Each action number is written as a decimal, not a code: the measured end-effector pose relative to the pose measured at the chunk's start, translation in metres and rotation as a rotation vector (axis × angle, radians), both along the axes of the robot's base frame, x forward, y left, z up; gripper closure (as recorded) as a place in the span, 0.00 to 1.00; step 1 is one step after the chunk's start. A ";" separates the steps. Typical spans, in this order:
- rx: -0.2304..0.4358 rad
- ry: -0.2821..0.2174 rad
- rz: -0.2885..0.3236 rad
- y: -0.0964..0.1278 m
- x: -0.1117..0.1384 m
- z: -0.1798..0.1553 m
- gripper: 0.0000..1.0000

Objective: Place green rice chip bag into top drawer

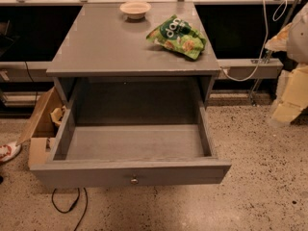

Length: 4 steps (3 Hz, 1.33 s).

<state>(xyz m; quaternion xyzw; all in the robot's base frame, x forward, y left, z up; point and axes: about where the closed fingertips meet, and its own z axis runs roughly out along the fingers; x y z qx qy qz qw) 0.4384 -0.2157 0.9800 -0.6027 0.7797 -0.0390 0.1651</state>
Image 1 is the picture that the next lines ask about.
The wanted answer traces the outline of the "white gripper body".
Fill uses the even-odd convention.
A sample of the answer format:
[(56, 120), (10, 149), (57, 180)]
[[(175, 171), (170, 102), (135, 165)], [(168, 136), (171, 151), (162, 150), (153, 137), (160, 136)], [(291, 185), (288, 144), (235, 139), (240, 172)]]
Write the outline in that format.
[(292, 21), (287, 39), (287, 55), (299, 64), (308, 64), (308, 4)]

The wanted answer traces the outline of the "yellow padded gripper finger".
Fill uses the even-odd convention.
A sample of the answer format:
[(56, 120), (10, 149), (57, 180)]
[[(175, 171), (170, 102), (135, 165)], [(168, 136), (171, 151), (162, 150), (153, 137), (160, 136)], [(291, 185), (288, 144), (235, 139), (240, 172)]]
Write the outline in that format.
[(282, 70), (276, 99), (269, 110), (271, 126), (288, 126), (308, 107), (308, 65), (298, 64), (292, 71)]
[(288, 40), (292, 26), (293, 23), (288, 23), (286, 26), (284, 26), (277, 35), (275, 35), (266, 42), (265, 48), (273, 52), (287, 52)]

